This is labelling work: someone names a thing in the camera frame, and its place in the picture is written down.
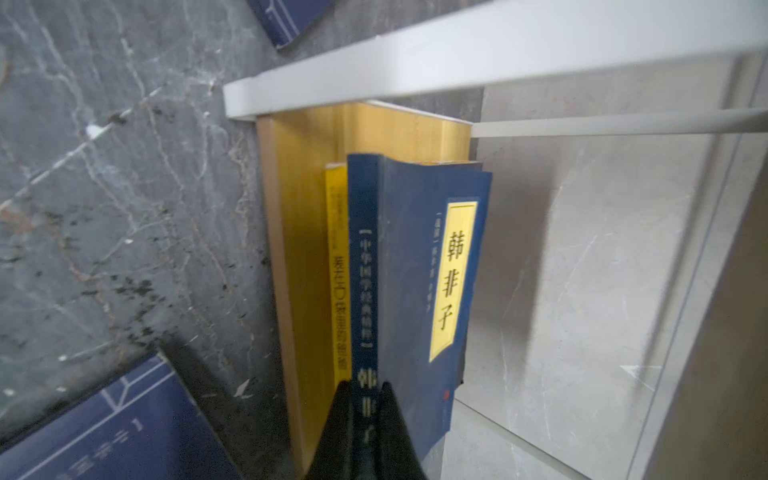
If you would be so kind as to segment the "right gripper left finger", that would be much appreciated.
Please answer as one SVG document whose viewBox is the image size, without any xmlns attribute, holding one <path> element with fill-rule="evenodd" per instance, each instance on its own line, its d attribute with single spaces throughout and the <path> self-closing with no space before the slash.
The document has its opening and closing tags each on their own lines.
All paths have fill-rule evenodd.
<svg viewBox="0 0 768 480">
<path fill-rule="evenodd" d="M 314 458 L 305 480 L 349 480 L 352 471 L 352 388 L 341 381 L 335 391 Z"/>
</svg>

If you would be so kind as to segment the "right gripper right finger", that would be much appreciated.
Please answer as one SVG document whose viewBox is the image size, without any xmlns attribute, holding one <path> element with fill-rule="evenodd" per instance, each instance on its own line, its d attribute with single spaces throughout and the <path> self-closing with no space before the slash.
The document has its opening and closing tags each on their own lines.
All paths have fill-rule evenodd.
<svg viewBox="0 0 768 480">
<path fill-rule="evenodd" d="M 385 382 L 379 395 L 375 473 L 379 480 L 427 480 L 413 447 L 394 389 Z"/>
</svg>

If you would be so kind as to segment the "blue book Han Feizi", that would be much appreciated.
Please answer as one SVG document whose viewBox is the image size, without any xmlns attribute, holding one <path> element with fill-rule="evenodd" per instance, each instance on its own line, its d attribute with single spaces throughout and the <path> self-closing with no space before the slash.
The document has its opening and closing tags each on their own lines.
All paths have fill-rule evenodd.
<svg viewBox="0 0 768 480">
<path fill-rule="evenodd" d="M 364 438 L 385 382 L 419 458 L 450 428 L 491 183 L 478 163 L 347 159 L 352 399 Z"/>
</svg>

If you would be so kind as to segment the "navy book yellow label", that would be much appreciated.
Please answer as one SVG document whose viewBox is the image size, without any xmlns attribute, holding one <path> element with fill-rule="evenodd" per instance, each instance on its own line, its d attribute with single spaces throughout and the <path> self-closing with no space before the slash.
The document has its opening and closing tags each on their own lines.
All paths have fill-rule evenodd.
<svg viewBox="0 0 768 480">
<path fill-rule="evenodd" d="M 325 14 L 335 0 L 247 0 L 270 42 L 276 49 L 289 46 L 316 20 Z"/>
</svg>

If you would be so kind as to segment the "navy book Mengxi label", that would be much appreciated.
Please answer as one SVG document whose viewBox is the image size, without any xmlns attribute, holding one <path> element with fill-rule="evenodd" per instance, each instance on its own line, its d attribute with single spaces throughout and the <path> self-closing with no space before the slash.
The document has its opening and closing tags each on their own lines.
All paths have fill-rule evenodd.
<svg viewBox="0 0 768 480">
<path fill-rule="evenodd" d="M 1 454 L 4 479 L 238 479 L 176 369 L 157 352 Z"/>
</svg>

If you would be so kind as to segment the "white wooden two-tier shelf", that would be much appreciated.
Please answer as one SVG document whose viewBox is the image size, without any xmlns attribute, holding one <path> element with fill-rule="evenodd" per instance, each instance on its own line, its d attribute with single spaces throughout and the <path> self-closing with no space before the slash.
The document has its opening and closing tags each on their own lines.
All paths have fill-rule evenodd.
<svg viewBox="0 0 768 480">
<path fill-rule="evenodd" d="M 763 1 L 496 1 L 227 84 L 233 119 L 633 63 L 749 52 Z M 346 351 L 312 468 L 405 479 L 448 431 L 492 176 L 474 162 L 351 153 Z"/>
</svg>

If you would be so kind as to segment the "yellow book on shelf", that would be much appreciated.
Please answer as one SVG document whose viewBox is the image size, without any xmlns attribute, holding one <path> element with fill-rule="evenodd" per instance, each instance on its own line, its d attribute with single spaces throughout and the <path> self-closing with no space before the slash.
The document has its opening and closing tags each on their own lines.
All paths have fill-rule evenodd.
<svg viewBox="0 0 768 480">
<path fill-rule="evenodd" d="M 336 383 L 351 378 L 347 165 L 325 170 L 333 370 Z"/>
</svg>

